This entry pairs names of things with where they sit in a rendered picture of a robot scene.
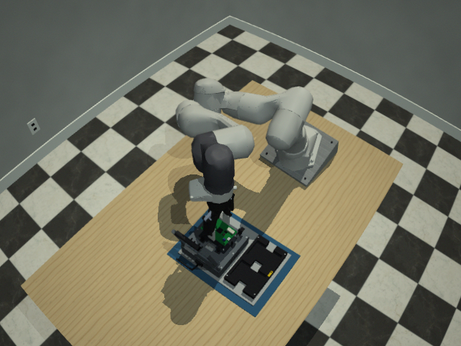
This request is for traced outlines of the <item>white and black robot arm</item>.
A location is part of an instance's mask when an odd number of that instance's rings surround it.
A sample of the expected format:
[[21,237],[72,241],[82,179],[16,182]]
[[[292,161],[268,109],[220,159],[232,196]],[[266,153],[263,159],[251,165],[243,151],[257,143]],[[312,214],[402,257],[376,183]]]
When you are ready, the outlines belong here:
[[322,135],[304,126],[313,104],[307,89],[297,86],[269,96],[225,90],[215,79],[200,79],[194,84],[194,101],[184,100],[176,109],[178,126],[194,138],[193,163],[203,173],[189,181],[192,202],[227,202],[237,190],[234,160],[248,158],[254,150],[251,131],[222,115],[221,110],[257,125],[271,120],[266,140],[277,150],[282,166],[291,171],[314,166]]

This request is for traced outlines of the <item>green circuit board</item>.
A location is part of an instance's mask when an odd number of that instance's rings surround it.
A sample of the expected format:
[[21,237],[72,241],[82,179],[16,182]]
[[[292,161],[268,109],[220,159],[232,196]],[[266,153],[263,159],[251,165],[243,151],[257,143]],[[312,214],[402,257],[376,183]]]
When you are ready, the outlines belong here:
[[225,246],[237,233],[236,230],[218,219],[215,226],[215,240]]

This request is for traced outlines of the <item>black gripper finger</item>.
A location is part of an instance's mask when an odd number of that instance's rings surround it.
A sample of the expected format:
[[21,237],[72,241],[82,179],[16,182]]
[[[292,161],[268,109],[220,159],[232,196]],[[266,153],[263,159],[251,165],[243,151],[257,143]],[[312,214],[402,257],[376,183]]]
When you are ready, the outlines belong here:
[[231,199],[230,199],[229,207],[227,209],[223,210],[223,222],[226,223],[227,225],[230,225],[230,217],[232,216],[231,211],[233,211],[233,209],[234,209],[234,196],[235,196],[235,194],[233,194]]
[[208,237],[210,239],[215,241],[215,226],[216,226],[217,220],[219,219],[220,214],[222,213],[222,211],[218,211],[218,214],[216,216],[211,216],[211,213],[212,213],[212,211],[210,210],[210,212],[206,216],[202,217],[203,231],[207,235],[209,235]]

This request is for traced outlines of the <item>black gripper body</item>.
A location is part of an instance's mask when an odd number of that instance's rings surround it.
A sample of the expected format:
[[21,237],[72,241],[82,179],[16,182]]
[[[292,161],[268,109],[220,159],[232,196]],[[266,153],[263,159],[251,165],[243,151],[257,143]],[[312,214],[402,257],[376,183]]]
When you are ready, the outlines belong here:
[[231,203],[231,198],[227,202],[220,203],[220,204],[207,202],[207,205],[209,207],[208,213],[211,210],[212,211],[211,216],[216,216],[218,214],[218,211],[225,210],[226,208],[229,207],[230,203]]

